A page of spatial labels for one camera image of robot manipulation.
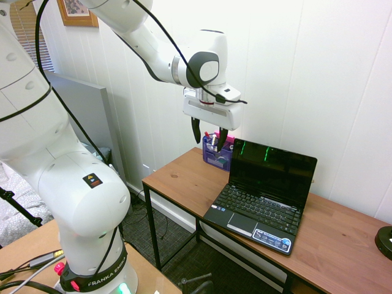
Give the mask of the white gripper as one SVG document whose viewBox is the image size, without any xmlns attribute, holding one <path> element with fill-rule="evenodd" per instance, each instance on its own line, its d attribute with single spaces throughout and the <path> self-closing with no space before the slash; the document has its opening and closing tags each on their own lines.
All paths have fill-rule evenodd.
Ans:
<svg viewBox="0 0 392 294">
<path fill-rule="evenodd" d="M 185 95 L 183 112 L 185 115 L 191 116 L 192 131 L 196 143 L 201 141 L 200 120 L 219 126 L 219 140 L 217 151 L 223 148 L 228 130 L 239 128 L 243 118 L 243 106 L 239 104 L 230 104 L 223 106 L 222 104 L 214 104 L 213 106 L 205 106 L 198 99 L 190 95 Z"/>
</svg>

